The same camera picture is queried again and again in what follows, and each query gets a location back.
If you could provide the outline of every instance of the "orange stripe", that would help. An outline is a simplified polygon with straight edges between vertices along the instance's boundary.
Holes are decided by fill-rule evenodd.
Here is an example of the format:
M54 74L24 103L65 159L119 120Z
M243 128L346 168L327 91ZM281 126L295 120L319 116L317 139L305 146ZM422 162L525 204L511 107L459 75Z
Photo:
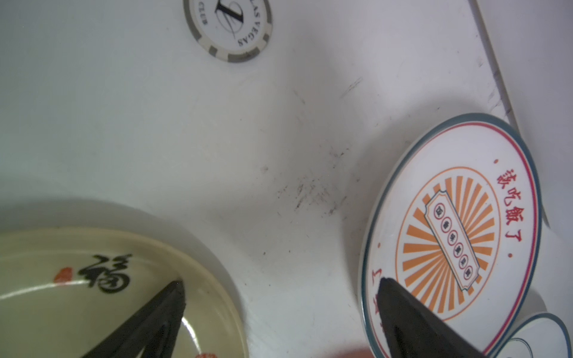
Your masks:
M421 229L418 229L417 227L412 226L412 225L408 226L408 231L406 231L406 235L417 237L418 239L422 239L422 240L437 242L434 235L432 235L426 231L423 231Z
M442 273L442 276L440 276L439 281L438 281L438 286L436 286L435 291L434 291L434 295L431 298L430 301L430 306L429 309L430 311L433 311L435 308L435 303L438 302L438 297L439 294L442 292L442 285L444 284L444 282L446 282L445 277L448 275L448 272L452 272L451 270L445 270L444 273Z
M435 285L438 283L438 280L442 277L442 272L444 272L447 268L448 268L447 265L443 265L442 268L438 271L438 274L431 281L430 286L428 286L428 288L426 289L426 292L424 293L422 298L420 298L421 303L426 304L426 301L430 297L432 290L434 289Z
M464 191L464 201L462 202L462 211L459 212L460 213L460 219L462 217L464 217L464 213L465 213L465 205L468 202L468 195L469 195L469 191L472 189L472 183L473 183L473 179L472 178L468 178L466 180L466 189Z
M470 211L472 210L473 203L476 202L477 196L480 194L480 191L481 191L481 184L478 184L478 185L476 185L476 188L473 190L472 198L469 201L468 210L466 211L464 218L462 219L462 223L464 223L468 220L468 215L469 215Z
M419 222L423 223L424 225L426 225L426 227L429 229L430 225L428 225L428 221L426 220L426 218L424 217L424 213L422 212L422 210L420 210L419 208L416 208L416 211L414 212L414 218L416 218Z
M473 228L474 228L476 225L478 225L478 224L479 224L486 216L488 216L492 211L493 211L493 207L492 207L492 205L490 204L490 205L488 205L487 208L485 208L485 209L481 212L480 216L478 216L478 217L473 221L473 223L466 229L466 232L472 231Z
M481 210L481 207L484 205L485 201L488 200L488 198L489 198L488 193L485 192L481 196L480 201L477 202L476 208L473 210L473 213L469 216L468 220L464 222L464 227L467 227L473 222L473 218L476 217L477 213Z
M450 275L452 274L451 270L448 270L448 274L446 275L446 280L444 281L444 289L442 291L442 297L439 299L439 306L438 306L438 313L444 312L444 306L446 305L446 296L448 295L448 285L450 284Z
M480 269L483 269L484 271L488 269L489 264L481 258L477 257L477 262L480 264Z
M453 201L454 197L452 196L453 192L452 192L452 179L451 178L446 179L446 191L448 192L450 199Z
M412 267L416 267L416 266L418 266L418 265L421 265L421 264L423 264L424 262L429 261L429 260L433 259L434 257L436 257L436 256L438 256L438 255L442 255L442 250L436 251L435 253L431 253L431 254L428 254L428 255L424 255L424 256L417 257L417 258L413 258L413 259L408 260L408 261L404 261L404 262L402 263L402 269L403 269L404 271L408 271L408 270L411 269Z
M447 265L446 263L446 259L444 259L439 265L436 265L432 271L430 271L430 273L424 277L424 279L418 284L418 286L416 286L416 288L412 291L412 296L414 297L418 297L418 295L420 294L420 291L427 285L428 281L431 280L432 277L434 277L434 274L436 273L436 271L440 268L442 268L444 265Z
M404 253L419 253L421 251L436 251L439 250L438 245L424 245L421 243L405 243L404 244Z
M463 176L458 176L456 178L456 211L460 212L460 199L462 197L462 181L464 180Z
M450 303L448 305L448 311L454 309L454 289L456 288L455 280L456 278L452 275L452 280L450 281Z
M482 235L482 236L477 237L475 239L471 239L469 242L471 242L472 245L475 245L475 244L480 243L480 242L494 241L495 239L496 239L496 235L494 233L490 233L490 234Z
M456 285L456 286L458 287L458 303L459 303L459 304L462 304L462 303L464 303L464 301L465 301L464 293L463 293L462 290L460 289L460 286L459 286L459 285Z
M480 227L478 227L477 229L473 230L471 233L468 234L468 239L473 238L474 236L476 236L477 234L479 234L480 232L484 231L485 229L488 229L490 227L492 227L494 225L494 221L493 218L491 218L490 220L486 221L485 223L483 223Z
M421 275L425 274L429 269L431 269L432 267L434 267L434 265L437 265L439 263L440 260L445 260L444 257L437 257L434 259L434 261L430 262L429 264L427 264L426 266L422 267L421 269L419 269L418 271L414 272L413 274L411 274L410 276L408 276L404 282L406 283L406 287L409 287L411 284L414 283L414 281L416 281L417 279L420 278Z
M474 247L473 251L477 254L484 254L487 256L491 256L492 255L492 248L491 247Z

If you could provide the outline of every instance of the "casino chip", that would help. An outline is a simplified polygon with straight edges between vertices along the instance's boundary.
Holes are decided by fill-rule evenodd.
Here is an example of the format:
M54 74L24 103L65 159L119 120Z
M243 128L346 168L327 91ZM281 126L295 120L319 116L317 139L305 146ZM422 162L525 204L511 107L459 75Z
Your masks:
M268 0L184 0L183 7L193 37L223 61L255 57L273 30Z

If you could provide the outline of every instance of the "gray poker chip edge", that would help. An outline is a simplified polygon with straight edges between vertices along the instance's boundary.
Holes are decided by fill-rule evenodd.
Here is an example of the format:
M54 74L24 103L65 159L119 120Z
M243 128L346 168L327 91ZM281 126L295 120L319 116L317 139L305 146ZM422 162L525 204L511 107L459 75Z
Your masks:
M196 1L196 0L183 0L183 10L185 12L185 20L187 21L187 25L189 26L189 30L191 30L191 34L193 35L193 37L195 38L195 40L197 42L199 42L199 40L202 38L201 32L199 31L199 29L195 26L195 23L193 22L193 17L191 16L191 6L190 3L192 1ZM270 25L272 25L273 23L273 16L272 13L270 12L270 4L269 4L269 0L262 0L263 3L265 3L265 7L266 7L266 22ZM270 39L270 32L267 32L263 35L262 37L263 41L266 42L266 44L269 43L269 39ZM209 47L209 49L206 49L207 52L209 52L209 54L211 54L211 56L217 57L217 47L215 46L211 46ZM240 53L240 54L228 54L227 55L227 62L244 62L247 60L250 60L251 58L255 57L256 55L258 55L259 53L261 53L261 48L259 48L259 46L256 46L254 49L252 49L251 51L247 51L244 53Z

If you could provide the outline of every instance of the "ticket-shaped label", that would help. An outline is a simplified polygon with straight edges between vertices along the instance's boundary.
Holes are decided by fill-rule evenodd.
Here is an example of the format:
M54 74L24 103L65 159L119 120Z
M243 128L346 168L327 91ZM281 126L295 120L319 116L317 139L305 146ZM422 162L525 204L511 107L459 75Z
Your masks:
M446 191L438 191L426 204L424 215L460 286L467 290L480 266L461 220Z

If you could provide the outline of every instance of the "white plate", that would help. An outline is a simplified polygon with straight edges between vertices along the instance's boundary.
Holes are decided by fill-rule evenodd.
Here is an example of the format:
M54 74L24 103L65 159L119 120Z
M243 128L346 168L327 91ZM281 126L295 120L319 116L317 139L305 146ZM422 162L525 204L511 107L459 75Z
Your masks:
M172 280L186 299L173 357L247 358L228 294L172 247L103 229L2 234L0 356L81 357Z
M539 248L539 181L505 122L472 113L433 128L399 161L364 239L360 295L376 357L389 357L376 294L391 277L488 354L515 319Z
M496 358L571 358L565 324L550 313L539 313L517 326Z

